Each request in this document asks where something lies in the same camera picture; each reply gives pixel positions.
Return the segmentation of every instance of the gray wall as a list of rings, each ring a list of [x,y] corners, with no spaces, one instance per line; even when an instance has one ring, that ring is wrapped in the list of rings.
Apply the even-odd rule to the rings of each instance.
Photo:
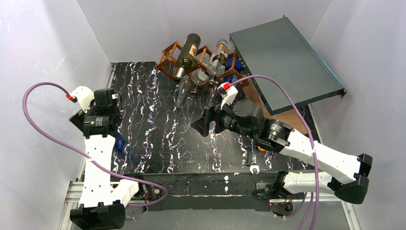
[[[361,228],[406,229],[406,1],[333,0],[311,44],[348,91],[314,103],[324,143],[373,156]]]
[[[156,61],[189,33],[213,48],[231,32],[289,17],[310,39],[331,0],[78,0],[111,62]]]
[[[75,0],[0,2],[0,229],[55,230],[82,157],[40,136],[22,98],[41,81],[72,91],[104,88],[111,65]],[[79,109],[53,87],[35,90],[28,108],[51,135],[84,149],[68,118]]]

